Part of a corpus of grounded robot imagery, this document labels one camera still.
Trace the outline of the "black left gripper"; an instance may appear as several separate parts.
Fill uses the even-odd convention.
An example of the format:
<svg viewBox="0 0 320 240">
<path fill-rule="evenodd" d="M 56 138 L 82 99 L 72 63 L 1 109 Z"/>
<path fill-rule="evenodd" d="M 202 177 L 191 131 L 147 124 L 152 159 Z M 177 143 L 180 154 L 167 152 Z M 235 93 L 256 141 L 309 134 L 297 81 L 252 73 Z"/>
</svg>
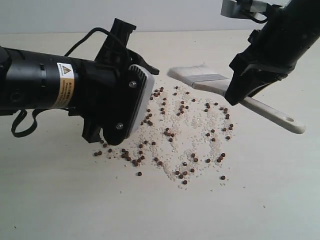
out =
<svg viewBox="0 0 320 240">
<path fill-rule="evenodd" d="M 115 18 L 110 30 L 95 27 L 67 51 L 67 55 L 71 55 L 96 32 L 107 36 L 93 61 L 82 59 L 77 65 L 79 97 L 70 115 L 79 115 L 84 119 L 82 137 L 89 143 L 105 140 L 102 126 L 107 98 L 131 65 L 146 68 L 153 77 L 160 73 L 159 69 L 127 47 L 130 34 L 136 28 L 131 23 Z"/>
</svg>

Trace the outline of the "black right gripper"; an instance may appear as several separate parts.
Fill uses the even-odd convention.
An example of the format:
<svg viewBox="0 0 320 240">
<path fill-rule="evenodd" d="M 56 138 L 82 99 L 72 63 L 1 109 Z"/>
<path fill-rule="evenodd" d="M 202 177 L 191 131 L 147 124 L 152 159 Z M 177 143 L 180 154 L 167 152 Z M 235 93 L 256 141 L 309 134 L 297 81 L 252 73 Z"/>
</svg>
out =
<svg viewBox="0 0 320 240">
<path fill-rule="evenodd" d="M 250 45 L 229 64 L 233 75 L 224 98 L 235 106 L 285 79 L 319 37 L 316 9 L 278 10 L 261 30 L 250 34 Z"/>
</svg>

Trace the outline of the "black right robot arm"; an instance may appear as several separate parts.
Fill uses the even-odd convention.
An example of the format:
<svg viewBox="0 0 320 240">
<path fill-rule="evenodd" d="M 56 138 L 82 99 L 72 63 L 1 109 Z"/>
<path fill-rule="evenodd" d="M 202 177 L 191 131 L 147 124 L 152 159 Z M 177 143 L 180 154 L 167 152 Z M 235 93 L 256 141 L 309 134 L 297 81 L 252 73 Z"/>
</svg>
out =
<svg viewBox="0 0 320 240">
<path fill-rule="evenodd" d="M 233 76 L 224 97 L 232 106 L 285 79 L 320 37 L 318 0 L 268 4 L 263 15 L 262 29 L 252 31 L 249 46 L 229 64 Z"/>
</svg>

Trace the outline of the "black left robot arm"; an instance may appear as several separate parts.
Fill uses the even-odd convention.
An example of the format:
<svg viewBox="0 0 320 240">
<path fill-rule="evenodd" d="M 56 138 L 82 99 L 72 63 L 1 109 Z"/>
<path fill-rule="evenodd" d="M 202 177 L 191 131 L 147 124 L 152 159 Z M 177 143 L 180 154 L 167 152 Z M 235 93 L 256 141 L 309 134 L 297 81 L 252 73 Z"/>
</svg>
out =
<svg viewBox="0 0 320 240">
<path fill-rule="evenodd" d="M 117 146 L 142 124 L 159 70 L 127 48 L 136 26 L 115 19 L 94 60 L 22 49 L 0 49 L 0 114 L 16 115 L 11 133 L 23 138 L 18 125 L 32 111 L 35 119 L 48 110 L 65 110 L 84 120 L 88 143 Z"/>
</svg>

